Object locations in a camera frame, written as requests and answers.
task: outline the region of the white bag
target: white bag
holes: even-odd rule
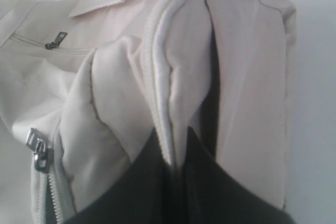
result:
[[[283,206],[296,42],[288,0],[22,0],[0,17],[0,116],[23,144],[35,129],[36,222],[46,221],[48,184],[62,223],[123,175],[153,127],[171,172],[182,167],[188,126],[202,135],[214,40],[216,160]],[[46,148],[36,153],[38,139]]]

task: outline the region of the white wall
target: white wall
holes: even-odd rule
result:
[[[287,207],[298,224],[336,223],[336,0],[298,8]]]

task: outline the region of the zipper pocket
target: zipper pocket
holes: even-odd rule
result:
[[[18,34],[12,34],[9,39],[11,39],[11,40],[13,40],[17,43],[26,45],[26,46],[40,47],[40,48],[43,48],[45,50],[52,50],[52,51],[55,51],[55,52],[59,52],[61,54],[87,55],[88,53],[90,53],[92,51],[92,48],[89,48],[89,49],[60,48],[59,47],[60,43],[66,37],[66,35],[65,35],[61,38],[61,41],[58,41],[58,38],[60,38],[60,34],[64,34],[64,33],[59,33],[59,35],[57,36],[57,38],[55,39],[54,42],[47,43],[45,45],[40,43],[40,42],[36,42],[36,41],[31,40],[31,39],[25,38],[25,37],[23,37],[21,35],[18,35]]]
[[[62,147],[58,127],[52,139],[53,142],[48,141],[38,130],[30,129],[26,140],[26,146],[33,151],[34,168],[41,173],[38,196],[39,224],[63,223],[76,214],[67,179],[61,167]]]

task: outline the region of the zipper pull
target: zipper pull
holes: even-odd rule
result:
[[[56,47],[59,47],[59,45],[62,43],[62,41],[65,39],[65,37],[68,35],[68,33],[65,33],[63,31],[61,31],[55,41],[53,41],[52,43],[47,43],[45,44],[45,48],[48,49],[48,50],[53,50],[54,48]]]
[[[47,141],[43,139],[36,129],[30,129],[26,146],[33,151],[35,170],[41,173],[48,173],[51,149],[48,149]]]

